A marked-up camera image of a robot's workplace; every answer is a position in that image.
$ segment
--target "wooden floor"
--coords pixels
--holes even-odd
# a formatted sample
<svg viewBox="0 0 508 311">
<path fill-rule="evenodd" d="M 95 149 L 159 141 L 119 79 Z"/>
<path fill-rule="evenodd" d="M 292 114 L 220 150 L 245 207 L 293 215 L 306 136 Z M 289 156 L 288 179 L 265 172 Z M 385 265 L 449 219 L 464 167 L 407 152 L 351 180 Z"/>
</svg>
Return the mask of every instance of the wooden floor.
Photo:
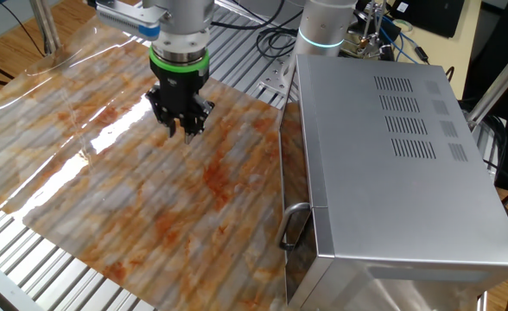
<svg viewBox="0 0 508 311">
<path fill-rule="evenodd" d="M 136 1 L 127 0 L 125 2 L 134 3 Z M 54 21 L 62 43 L 94 14 L 94 10 L 83 4 L 82 0 L 62 0 L 53 7 Z M 35 42 L 41 44 L 42 39 L 35 20 L 27 21 L 24 25 Z M 16 76 L 40 58 L 41 56 L 20 27 L 14 28 L 9 33 L 0 37 L 0 67 L 6 72 Z M 508 194 L 508 192 L 501 189 L 498 192 L 501 197 Z M 507 293 L 507 282 L 492 289 L 489 292 L 488 310 L 504 310 Z"/>
</svg>

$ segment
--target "metal frame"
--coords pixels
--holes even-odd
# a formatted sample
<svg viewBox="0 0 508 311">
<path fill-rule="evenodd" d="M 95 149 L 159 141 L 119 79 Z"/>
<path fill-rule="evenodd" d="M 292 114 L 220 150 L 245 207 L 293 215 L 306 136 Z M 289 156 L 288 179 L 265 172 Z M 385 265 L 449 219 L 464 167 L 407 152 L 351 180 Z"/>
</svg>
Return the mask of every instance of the metal frame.
<svg viewBox="0 0 508 311">
<path fill-rule="evenodd" d="M 482 121 L 486 114 L 493 108 L 498 100 L 504 95 L 505 90 L 508 88 L 508 63 L 505 65 L 504 70 L 492 82 L 485 95 L 480 99 L 479 103 L 475 105 L 474 109 L 467 115 L 467 123 L 469 129 L 474 128 Z"/>
<path fill-rule="evenodd" d="M 43 36 L 45 54 L 52 54 L 62 44 L 54 25 L 53 13 L 50 10 L 48 0 L 29 0 L 29 3 L 31 3 L 31 9 L 33 9 L 35 20 Z"/>
</svg>

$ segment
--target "metal rod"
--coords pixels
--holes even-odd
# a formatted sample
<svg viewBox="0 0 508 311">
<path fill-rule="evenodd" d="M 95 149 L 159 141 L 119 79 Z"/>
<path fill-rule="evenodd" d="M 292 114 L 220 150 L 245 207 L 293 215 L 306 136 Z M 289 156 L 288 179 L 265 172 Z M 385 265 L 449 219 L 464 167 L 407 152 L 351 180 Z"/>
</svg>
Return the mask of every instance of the metal rod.
<svg viewBox="0 0 508 311">
<path fill-rule="evenodd" d="M 491 110 L 491 108 L 502 97 L 505 90 L 508 88 L 508 64 L 500 75 L 494 80 L 492 85 L 488 88 L 485 95 L 480 99 L 479 103 L 475 105 L 474 109 L 467 114 L 466 120 L 469 124 L 469 129 L 474 128 L 482 121 L 483 117 Z"/>
<path fill-rule="evenodd" d="M 488 293 L 484 292 L 477 300 L 477 311 L 486 311 L 486 301 L 488 300 Z"/>
<path fill-rule="evenodd" d="M 367 38 L 367 33 L 369 32 L 369 24 L 371 23 L 371 16 L 373 14 L 374 9 L 375 9 L 375 0 L 371 0 L 371 3 L 369 5 L 369 13 L 367 13 L 367 21 L 365 21 L 365 30 L 363 36 L 364 39 Z"/>
<path fill-rule="evenodd" d="M 58 32 L 56 32 L 56 27 L 54 26 L 53 14 L 50 10 L 48 0 L 29 0 L 29 3 L 31 3 L 35 20 L 43 36 L 45 54 L 52 54 L 62 45 L 60 44 L 60 38 L 58 37 Z"/>
</svg>

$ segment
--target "electronic device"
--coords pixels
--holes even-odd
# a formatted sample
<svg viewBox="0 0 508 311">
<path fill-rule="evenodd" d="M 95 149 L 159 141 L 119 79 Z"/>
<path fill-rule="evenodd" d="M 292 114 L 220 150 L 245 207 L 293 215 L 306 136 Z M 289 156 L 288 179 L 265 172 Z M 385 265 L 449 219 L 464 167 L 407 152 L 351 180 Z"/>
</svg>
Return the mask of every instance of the electronic device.
<svg viewBox="0 0 508 311">
<path fill-rule="evenodd" d="M 465 0 L 396 0 L 391 14 L 414 26 L 451 38 Z"/>
<path fill-rule="evenodd" d="M 291 307 L 453 311 L 508 278 L 508 217 L 442 67 L 298 55 L 295 77 Z"/>
</svg>

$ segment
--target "table surface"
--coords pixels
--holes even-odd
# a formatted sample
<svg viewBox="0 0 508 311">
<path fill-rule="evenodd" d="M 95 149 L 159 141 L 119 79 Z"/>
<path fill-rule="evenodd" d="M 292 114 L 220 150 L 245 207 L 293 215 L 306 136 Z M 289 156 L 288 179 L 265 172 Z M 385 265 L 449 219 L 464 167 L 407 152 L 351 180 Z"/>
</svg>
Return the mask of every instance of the table surface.
<svg viewBox="0 0 508 311">
<path fill-rule="evenodd" d="M 455 68 L 451 85 L 457 99 L 463 97 L 467 69 L 471 59 L 471 50 L 473 49 L 473 39 L 479 20 L 480 3 L 481 0 L 465 1 L 458 28 L 453 38 L 448 39 L 418 27 L 414 27 L 413 31 L 407 34 L 409 38 L 425 50 L 431 65 L 442 66 L 445 72 L 451 66 Z M 396 40 L 396 44 L 400 46 L 400 38 Z M 407 41 L 404 41 L 404 52 L 414 60 L 419 61 L 413 46 Z M 411 62 L 403 55 L 400 56 L 400 61 Z"/>
</svg>

